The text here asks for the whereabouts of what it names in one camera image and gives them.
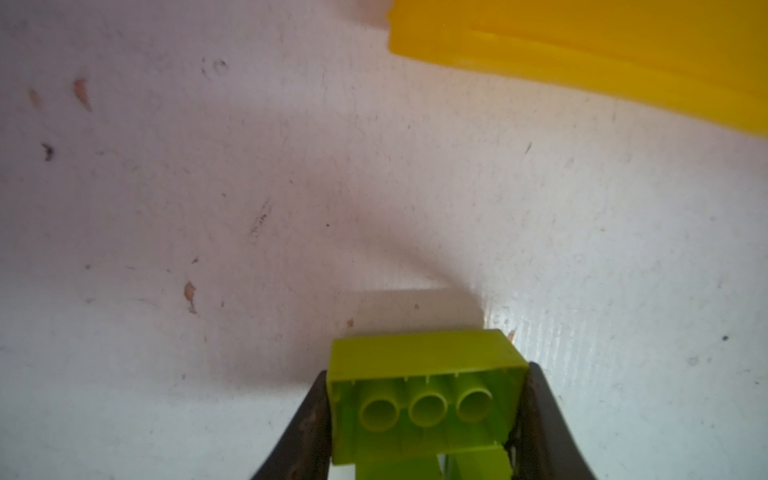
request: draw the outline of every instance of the white surface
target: white surface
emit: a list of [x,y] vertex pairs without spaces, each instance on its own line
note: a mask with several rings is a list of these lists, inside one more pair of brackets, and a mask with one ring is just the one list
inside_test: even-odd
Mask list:
[[768,478],[768,142],[363,3],[0,5],[0,478],[248,478],[333,337],[482,312],[599,478]]

